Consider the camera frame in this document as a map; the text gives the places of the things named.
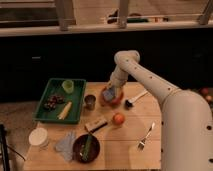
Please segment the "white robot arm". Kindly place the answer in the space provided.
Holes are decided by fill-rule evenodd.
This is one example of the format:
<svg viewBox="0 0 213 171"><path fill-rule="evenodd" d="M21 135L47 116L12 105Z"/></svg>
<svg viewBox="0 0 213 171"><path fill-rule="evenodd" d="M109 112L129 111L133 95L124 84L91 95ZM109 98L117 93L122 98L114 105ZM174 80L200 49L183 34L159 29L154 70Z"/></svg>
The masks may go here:
<svg viewBox="0 0 213 171"><path fill-rule="evenodd" d="M141 66L136 50L119 51L114 61L113 86L122 87L131 75L159 103L161 171L213 171L213 117L206 100Z"/></svg>

